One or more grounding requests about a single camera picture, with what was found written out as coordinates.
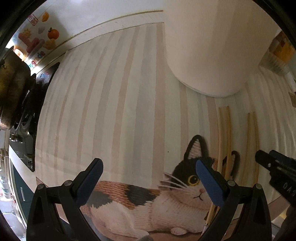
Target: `cat eye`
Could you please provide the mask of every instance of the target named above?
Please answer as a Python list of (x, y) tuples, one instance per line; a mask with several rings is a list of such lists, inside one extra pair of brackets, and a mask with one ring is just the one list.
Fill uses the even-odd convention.
[(196, 186), (198, 185), (200, 182), (200, 179), (198, 178), (197, 175), (191, 175), (189, 178), (188, 178), (188, 184), (190, 186)]

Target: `striped curtain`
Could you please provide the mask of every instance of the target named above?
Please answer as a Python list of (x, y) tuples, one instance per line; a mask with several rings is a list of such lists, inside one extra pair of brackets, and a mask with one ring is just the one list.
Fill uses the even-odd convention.
[[(256, 112), (260, 148), (296, 157), (296, 109), (283, 77), (258, 67), (228, 98), (199, 94), (180, 83), (165, 60), (162, 23), (119, 30), (68, 52), (42, 107), (36, 141), (36, 176), (48, 186), (73, 179), (93, 158), (101, 180), (157, 188), (163, 172), (182, 160), (190, 139), (205, 137), (218, 157), (219, 107), (230, 106), (232, 149), (246, 154), (247, 115)], [(244, 172), (251, 185), (254, 155)], [(279, 196), (260, 168), (267, 201)]]

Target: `cat ear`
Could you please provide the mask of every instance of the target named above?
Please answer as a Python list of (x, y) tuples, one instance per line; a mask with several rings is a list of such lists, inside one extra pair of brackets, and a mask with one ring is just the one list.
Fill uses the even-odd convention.
[[(226, 160), (227, 160), (227, 156), (223, 159), (222, 161), (222, 166), (224, 167), (224, 165), (226, 165)], [(237, 151), (232, 151), (231, 152), (231, 172), (230, 172), (230, 176), (232, 176), (232, 178), (234, 179), (238, 169), (239, 169), (239, 162), (240, 162), (240, 155)]]
[(205, 139), (200, 135), (194, 136), (189, 142), (187, 150), (184, 154), (184, 160), (208, 156), (209, 152), (207, 149), (207, 143)]

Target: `cat mouth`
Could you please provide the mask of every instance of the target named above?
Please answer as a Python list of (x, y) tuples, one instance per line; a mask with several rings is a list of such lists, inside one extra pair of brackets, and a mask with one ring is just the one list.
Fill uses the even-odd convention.
[(202, 200), (202, 201), (203, 201), (203, 199), (200, 197), (200, 195), (198, 195), (197, 197), (194, 197), (194, 198), (198, 198), (198, 197), (199, 197), (199, 198), (200, 198), (200, 200)]

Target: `cabinet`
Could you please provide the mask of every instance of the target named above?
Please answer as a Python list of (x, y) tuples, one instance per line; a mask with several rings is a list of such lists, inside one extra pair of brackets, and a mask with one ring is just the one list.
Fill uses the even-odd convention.
[(28, 220), (34, 193), (22, 179), (15, 167), (13, 167), (13, 172), (15, 176), (16, 192), (20, 200), (20, 205), (22, 207), (26, 219)]

